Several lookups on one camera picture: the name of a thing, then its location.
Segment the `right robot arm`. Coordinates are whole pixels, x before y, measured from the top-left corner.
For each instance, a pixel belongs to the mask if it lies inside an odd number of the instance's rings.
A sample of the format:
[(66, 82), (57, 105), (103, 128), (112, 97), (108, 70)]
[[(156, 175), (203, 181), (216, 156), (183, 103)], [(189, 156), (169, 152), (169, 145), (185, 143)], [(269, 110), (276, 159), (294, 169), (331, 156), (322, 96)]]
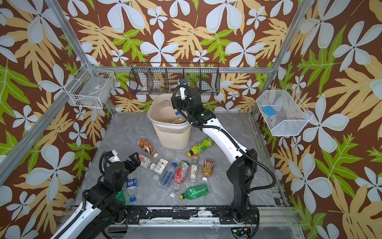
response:
[[(224, 152), (231, 166), (226, 175), (233, 185), (234, 195), (231, 213), (238, 223), (244, 223), (251, 210), (250, 193), (257, 190), (271, 189), (276, 185), (275, 174), (257, 160), (257, 151), (241, 145), (222, 126), (217, 116), (203, 106), (202, 90), (178, 85), (171, 96), (173, 108), (177, 110), (191, 126), (199, 128), (208, 135)], [(252, 180), (261, 167), (271, 176), (271, 183), (264, 186), (251, 187)]]

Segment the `brown Nescafe coffee bottle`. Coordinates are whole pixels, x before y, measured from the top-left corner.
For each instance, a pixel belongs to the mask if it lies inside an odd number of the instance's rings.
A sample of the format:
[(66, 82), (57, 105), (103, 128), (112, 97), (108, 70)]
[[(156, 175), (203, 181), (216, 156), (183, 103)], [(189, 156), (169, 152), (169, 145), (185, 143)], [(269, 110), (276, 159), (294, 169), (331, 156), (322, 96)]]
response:
[(153, 146), (145, 139), (140, 139), (138, 142), (138, 146), (143, 149), (145, 152), (149, 153), (152, 155), (154, 158), (157, 158), (159, 154), (155, 151)]

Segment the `clear bottle red label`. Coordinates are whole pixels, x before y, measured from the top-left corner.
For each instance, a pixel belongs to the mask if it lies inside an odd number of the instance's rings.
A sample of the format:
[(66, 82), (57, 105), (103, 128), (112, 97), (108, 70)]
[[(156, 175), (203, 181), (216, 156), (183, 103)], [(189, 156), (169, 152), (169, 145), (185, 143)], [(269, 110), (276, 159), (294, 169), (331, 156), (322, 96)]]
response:
[(174, 124), (181, 124), (181, 123), (184, 123), (186, 122), (187, 120), (180, 114), (180, 112), (176, 112), (176, 117), (175, 119), (173, 120), (172, 123)]

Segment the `green yellow juice bottle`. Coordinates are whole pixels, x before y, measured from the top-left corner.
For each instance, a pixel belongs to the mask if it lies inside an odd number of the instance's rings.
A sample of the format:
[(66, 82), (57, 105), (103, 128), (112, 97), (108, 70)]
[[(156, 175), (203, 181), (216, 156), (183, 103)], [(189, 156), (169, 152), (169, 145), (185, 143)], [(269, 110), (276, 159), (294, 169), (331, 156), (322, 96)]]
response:
[(202, 142), (194, 145), (191, 147), (190, 151), (187, 152), (187, 156), (198, 156), (200, 155), (203, 151), (205, 151), (207, 148), (210, 148), (214, 145), (214, 141), (212, 138), (207, 137), (204, 139)]

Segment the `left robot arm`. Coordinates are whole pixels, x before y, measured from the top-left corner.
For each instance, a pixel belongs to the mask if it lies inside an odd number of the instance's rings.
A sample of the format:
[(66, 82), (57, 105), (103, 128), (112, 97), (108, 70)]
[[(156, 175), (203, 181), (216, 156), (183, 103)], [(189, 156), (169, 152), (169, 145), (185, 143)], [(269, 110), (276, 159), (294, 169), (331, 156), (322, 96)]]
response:
[(82, 192), (82, 202), (72, 216), (56, 231), (53, 239), (94, 239), (113, 223), (125, 220), (126, 206), (117, 194), (128, 176), (141, 164), (139, 153), (122, 161), (115, 151), (104, 151), (98, 162), (101, 176), (96, 185)]

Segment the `amber tea bottle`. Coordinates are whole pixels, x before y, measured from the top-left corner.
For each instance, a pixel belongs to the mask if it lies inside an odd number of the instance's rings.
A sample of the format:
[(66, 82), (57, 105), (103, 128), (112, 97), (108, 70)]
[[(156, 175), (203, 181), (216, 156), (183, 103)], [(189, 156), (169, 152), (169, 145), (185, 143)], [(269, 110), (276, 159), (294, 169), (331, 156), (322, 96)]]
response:
[(215, 162), (211, 159), (206, 159), (202, 170), (202, 181), (207, 182), (211, 177)]

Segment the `Pepsi bottle blue label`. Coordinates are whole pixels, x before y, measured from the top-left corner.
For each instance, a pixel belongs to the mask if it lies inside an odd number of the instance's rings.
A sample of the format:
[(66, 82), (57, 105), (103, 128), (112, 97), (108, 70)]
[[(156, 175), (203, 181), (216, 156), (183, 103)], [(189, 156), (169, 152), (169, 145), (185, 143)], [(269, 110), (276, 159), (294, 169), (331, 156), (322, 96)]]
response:
[(130, 203), (134, 203), (137, 200), (136, 198), (137, 188), (138, 188), (137, 179), (133, 176), (130, 176), (126, 184), (126, 197), (129, 199)]

